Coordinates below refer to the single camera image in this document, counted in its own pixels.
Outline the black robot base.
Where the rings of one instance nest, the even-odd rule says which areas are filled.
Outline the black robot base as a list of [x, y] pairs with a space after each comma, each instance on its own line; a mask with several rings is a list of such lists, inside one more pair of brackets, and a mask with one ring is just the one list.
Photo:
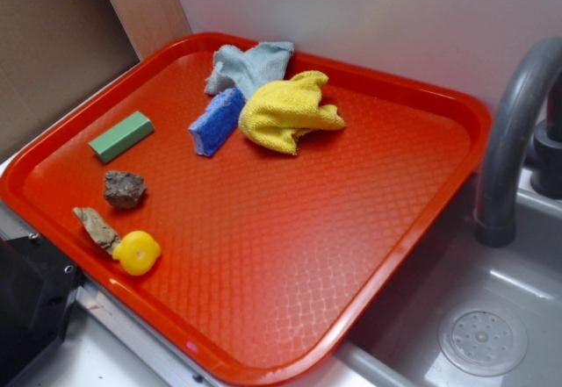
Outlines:
[[12, 386], [66, 336], [81, 273], [37, 236], [1, 241], [1, 385]]

